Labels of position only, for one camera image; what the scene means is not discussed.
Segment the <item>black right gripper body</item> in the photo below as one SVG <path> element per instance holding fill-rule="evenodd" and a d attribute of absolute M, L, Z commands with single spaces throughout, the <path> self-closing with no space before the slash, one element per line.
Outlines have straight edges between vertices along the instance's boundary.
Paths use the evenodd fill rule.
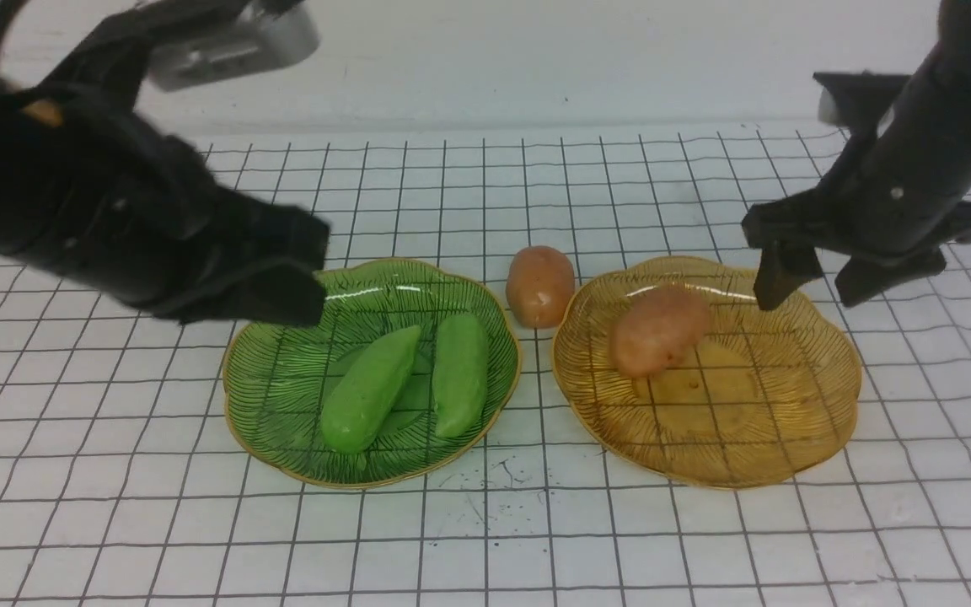
<path fill-rule="evenodd" d="M 971 243 L 971 151 L 847 143 L 816 187 L 754 205 L 748 246 L 793 244 L 897 265 L 944 244 Z"/>

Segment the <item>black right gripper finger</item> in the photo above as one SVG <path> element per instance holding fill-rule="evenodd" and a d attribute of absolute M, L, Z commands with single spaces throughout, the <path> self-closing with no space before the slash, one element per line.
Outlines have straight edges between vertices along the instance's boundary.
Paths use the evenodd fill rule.
<path fill-rule="evenodd" d="M 774 241 L 760 252 L 753 292 L 760 310 L 772 311 L 804 285 L 822 279 L 821 262 L 812 246 Z"/>
<path fill-rule="evenodd" d="M 851 256 L 834 280 L 840 302 L 846 308 L 866 303 L 903 284 L 929 279 L 947 269 L 947 258 L 940 250 L 920 253 L 886 261 Z"/>

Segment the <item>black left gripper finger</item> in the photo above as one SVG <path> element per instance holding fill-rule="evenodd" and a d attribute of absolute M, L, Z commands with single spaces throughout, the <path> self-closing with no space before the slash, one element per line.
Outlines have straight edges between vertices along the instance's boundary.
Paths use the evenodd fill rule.
<path fill-rule="evenodd" d="M 152 306 L 154 318 L 189 325 L 253 321 L 310 327 L 324 314 L 326 291 L 309 266 L 288 258 L 216 266 Z"/>
<path fill-rule="evenodd" d="M 216 205 L 216 245 L 221 264 L 234 270 L 290 264 L 305 272 L 326 266 L 331 227 L 297 205 L 221 190 Z"/>

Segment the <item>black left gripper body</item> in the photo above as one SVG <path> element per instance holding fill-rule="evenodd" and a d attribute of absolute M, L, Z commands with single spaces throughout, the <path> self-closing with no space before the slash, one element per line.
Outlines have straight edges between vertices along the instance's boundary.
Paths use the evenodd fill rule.
<path fill-rule="evenodd" d="M 74 118 L 0 119 L 0 255 L 152 315 L 174 288 L 226 266 L 221 190 L 200 154 L 150 133 L 143 157 Z"/>

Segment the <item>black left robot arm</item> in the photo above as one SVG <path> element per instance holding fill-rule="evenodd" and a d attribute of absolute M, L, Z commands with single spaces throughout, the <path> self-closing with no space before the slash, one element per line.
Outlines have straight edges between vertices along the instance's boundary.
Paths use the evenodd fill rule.
<path fill-rule="evenodd" d="M 163 320 L 313 326 L 329 224 L 221 185 L 134 104 L 142 43 L 70 51 L 38 112 L 0 82 L 0 256 Z"/>

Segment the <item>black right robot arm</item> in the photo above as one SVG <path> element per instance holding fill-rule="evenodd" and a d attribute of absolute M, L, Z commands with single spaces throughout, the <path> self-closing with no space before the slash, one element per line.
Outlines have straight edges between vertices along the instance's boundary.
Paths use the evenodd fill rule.
<path fill-rule="evenodd" d="M 944 272 L 941 247 L 971 243 L 971 1 L 940 4 L 936 45 L 916 72 L 814 80 L 821 120 L 849 136 L 819 184 L 744 216 L 763 310 L 823 277 L 818 250 L 847 256 L 834 284 L 852 308 Z"/>

